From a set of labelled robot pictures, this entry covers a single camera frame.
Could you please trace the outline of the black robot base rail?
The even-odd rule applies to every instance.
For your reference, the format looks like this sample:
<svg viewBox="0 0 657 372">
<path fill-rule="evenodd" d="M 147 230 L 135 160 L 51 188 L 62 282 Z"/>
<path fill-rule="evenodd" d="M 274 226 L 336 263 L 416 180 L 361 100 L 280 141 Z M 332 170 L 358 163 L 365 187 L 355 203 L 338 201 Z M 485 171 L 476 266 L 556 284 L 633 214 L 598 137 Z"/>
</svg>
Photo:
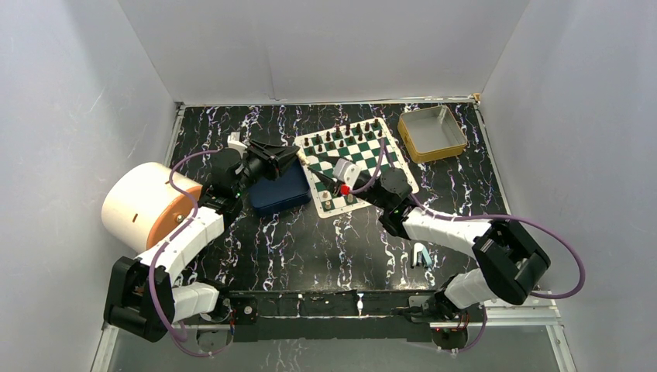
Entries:
<svg viewBox="0 0 657 372">
<path fill-rule="evenodd" d="M 433 290 L 222 291 L 218 308 L 185 325 L 227 330 L 237 343 L 401 339 L 461 350 L 481 337 L 482 305 L 449 310 Z"/>
</svg>

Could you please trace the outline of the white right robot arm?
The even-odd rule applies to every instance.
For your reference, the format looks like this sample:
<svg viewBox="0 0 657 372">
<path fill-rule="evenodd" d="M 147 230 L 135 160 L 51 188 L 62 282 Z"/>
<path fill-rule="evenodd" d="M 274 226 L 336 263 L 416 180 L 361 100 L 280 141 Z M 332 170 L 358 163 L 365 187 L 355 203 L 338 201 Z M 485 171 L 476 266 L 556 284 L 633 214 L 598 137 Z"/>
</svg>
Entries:
<svg viewBox="0 0 657 372">
<path fill-rule="evenodd" d="M 551 264 L 518 221 L 448 217 L 417 201 L 401 169 L 378 170 L 372 176 L 344 157 L 321 155 L 318 159 L 331 171 L 330 175 L 314 172 L 327 190 L 380 209 L 379 221 L 392 236 L 436 243 L 475 259 L 475 269 L 450 277 L 424 304 L 410 306 L 411 311 L 455 321 L 471 305 L 496 298 L 521 305 Z"/>
</svg>

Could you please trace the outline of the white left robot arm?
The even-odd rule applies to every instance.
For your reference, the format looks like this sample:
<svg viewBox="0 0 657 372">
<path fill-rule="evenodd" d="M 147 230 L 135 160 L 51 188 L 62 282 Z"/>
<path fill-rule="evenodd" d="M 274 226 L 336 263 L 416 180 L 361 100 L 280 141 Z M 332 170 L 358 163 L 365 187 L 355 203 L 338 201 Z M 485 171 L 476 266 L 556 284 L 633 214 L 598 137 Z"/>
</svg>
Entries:
<svg viewBox="0 0 657 372">
<path fill-rule="evenodd" d="M 212 150 L 200 184 L 157 162 L 121 177 L 101 207 L 103 226 L 135 251 L 112 266 L 103 318 L 150 342 L 185 340 L 183 321 L 204 314 L 223 322 L 231 301 L 210 281 L 176 286 L 184 268 L 220 237 L 243 208 L 245 191 L 274 181 L 298 159 L 298 146 L 251 141 Z"/>
</svg>

